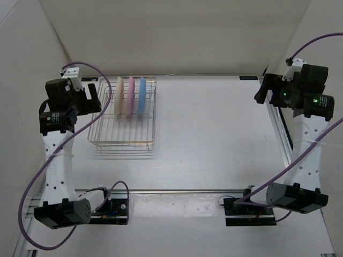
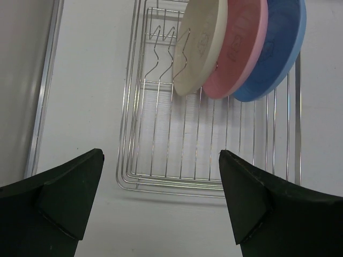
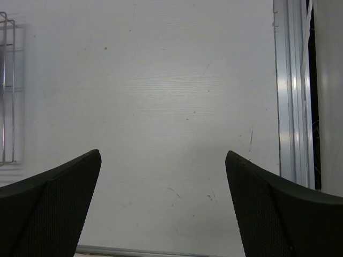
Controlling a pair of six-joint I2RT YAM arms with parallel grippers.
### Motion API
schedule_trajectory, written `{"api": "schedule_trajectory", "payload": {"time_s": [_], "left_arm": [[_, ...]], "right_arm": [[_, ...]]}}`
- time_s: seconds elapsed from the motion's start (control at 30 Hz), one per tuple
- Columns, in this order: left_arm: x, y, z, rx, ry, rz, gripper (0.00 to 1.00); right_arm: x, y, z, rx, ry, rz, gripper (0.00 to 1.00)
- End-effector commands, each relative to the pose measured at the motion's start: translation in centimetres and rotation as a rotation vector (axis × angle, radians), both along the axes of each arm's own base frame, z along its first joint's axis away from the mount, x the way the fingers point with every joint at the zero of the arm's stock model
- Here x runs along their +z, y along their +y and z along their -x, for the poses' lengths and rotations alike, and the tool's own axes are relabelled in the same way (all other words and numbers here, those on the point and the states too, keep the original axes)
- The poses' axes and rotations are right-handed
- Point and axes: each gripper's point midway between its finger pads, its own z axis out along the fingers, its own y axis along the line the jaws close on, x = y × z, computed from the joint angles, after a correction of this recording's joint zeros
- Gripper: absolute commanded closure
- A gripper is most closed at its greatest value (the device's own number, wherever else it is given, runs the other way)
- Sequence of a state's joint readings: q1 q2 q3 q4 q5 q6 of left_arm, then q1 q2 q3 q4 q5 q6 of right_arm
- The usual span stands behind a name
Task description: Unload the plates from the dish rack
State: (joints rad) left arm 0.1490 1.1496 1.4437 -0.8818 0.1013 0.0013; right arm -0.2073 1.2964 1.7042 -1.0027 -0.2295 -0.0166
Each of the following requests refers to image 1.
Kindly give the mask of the cream plate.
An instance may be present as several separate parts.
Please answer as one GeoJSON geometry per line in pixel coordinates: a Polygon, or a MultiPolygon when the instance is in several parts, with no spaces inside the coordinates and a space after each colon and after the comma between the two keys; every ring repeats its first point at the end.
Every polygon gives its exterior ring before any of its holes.
{"type": "Polygon", "coordinates": [[[114,99],[114,114],[117,116],[122,111],[123,105],[123,95],[124,95],[124,82],[121,77],[117,78],[116,89],[115,89],[115,99],[114,99]]]}

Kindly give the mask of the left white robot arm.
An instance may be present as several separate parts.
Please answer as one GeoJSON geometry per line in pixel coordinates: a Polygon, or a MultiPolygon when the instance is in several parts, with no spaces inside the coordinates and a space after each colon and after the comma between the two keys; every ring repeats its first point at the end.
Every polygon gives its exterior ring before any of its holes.
{"type": "Polygon", "coordinates": [[[111,211],[113,202],[103,190],[77,195],[72,182],[73,140],[77,117],[101,111],[94,84],[88,84],[91,98],[86,96],[79,78],[60,78],[46,82],[48,99],[39,110],[40,133],[46,150],[45,186],[39,207],[34,209],[36,220],[50,229],[88,224],[92,212],[111,211]]]}

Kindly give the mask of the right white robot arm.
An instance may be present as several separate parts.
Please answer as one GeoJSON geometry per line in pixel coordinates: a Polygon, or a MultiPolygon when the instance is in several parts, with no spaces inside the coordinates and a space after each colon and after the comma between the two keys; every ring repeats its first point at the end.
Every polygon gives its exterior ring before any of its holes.
{"type": "Polygon", "coordinates": [[[291,108],[295,138],[283,183],[272,182],[261,191],[251,186],[253,195],[241,200],[245,213],[253,214],[264,205],[307,214],[327,205],[329,197],[320,191],[322,148],[318,137],[328,128],[334,111],[334,98],[323,93],[328,71],[327,67],[296,59],[285,75],[264,77],[255,101],[263,104],[271,91],[271,105],[291,108]]]}

